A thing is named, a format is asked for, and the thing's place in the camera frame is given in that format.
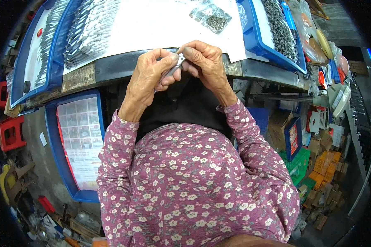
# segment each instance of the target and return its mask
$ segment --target table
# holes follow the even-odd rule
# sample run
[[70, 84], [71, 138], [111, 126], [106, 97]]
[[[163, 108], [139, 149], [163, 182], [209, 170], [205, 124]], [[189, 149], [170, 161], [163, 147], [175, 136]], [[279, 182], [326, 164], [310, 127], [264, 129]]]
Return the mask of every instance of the table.
[[[167, 49], [176, 52], [175, 48]], [[105, 57], [80, 67], [63, 76], [62, 87], [52, 92], [41, 93], [28, 99], [24, 109], [43, 106], [48, 101], [76, 92], [109, 85], [121, 79], [128, 79], [136, 66], [138, 57], [150, 50], [132, 51]], [[228, 78], [269, 82], [308, 91], [309, 81], [298, 73], [292, 73], [272, 64], [245, 59], [231, 63], [228, 54], [223, 54], [223, 63]]]

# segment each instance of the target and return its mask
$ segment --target red stool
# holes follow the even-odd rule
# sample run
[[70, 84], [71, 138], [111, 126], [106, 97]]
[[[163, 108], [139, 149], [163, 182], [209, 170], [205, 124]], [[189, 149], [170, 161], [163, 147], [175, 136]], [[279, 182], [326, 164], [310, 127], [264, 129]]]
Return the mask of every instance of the red stool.
[[0, 109], [5, 109], [5, 103], [7, 102], [8, 92], [7, 92], [7, 82], [0, 82]]
[[23, 121], [23, 116], [20, 116], [16, 118], [7, 118], [6, 120], [0, 122], [0, 147], [3, 152], [26, 145], [26, 142], [21, 138], [20, 132], [20, 125], [23, 123]]

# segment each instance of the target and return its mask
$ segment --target poster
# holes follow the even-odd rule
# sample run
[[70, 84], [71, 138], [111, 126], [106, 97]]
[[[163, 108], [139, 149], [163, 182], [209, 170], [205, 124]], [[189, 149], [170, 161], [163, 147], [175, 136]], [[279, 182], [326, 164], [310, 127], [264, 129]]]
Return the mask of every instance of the poster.
[[97, 190], [96, 178], [101, 164], [98, 154], [103, 146], [97, 98], [57, 106], [64, 150], [80, 190]]

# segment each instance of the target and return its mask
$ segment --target green plastic basket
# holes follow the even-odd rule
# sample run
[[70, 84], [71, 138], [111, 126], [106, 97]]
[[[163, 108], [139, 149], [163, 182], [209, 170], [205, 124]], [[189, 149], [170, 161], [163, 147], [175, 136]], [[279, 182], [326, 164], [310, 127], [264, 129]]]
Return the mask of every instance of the green plastic basket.
[[289, 173], [291, 173], [294, 169], [297, 169], [298, 172], [291, 175], [291, 180], [293, 181], [293, 184], [297, 186], [297, 184], [304, 178], [305, 174], [307, 173], [308, 168], [308, 162], [309, 162], [309, 156], [311, 155], [311, 152], [307, 149], [301, 148], [298, 152], [298, 154], [294, 157], [293, 161], [287, 160], [286, 151], [281, 151], [279, 153], [280, 157], [283, 159], [284, 164], [286, 165], [286, 168]]
[[307, 196], [309, 195], [311, 190], [315, 187], [316, 181], [311, 179], [310, 177], [307, 177], [299, 184], [299, 186], [297, 186], [297, 188], [301, 187], [302, 185], [306, 185], [308, 187], [308, 189], [307, 189], [307, 192], [305, 193], [305, 195], [303, 197], [303, 200], [301, 201], [301, 204], [303, 204], [305, 202], [305, 200], [307, 199]]

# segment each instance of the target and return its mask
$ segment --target floral shirt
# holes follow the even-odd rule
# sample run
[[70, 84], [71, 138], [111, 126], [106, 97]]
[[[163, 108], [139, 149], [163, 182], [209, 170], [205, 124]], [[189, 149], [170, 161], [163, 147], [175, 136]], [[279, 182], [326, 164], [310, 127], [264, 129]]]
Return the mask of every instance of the floral shirt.
[[239, 153], [194, 124], [162, 126], [135, 145], [139, 123], [114, 113], [97, 179], [110, 246], [213, 246], [238, 234], [287, 242], [299, 196], [283, 160], [239, 100], [219, 110]]

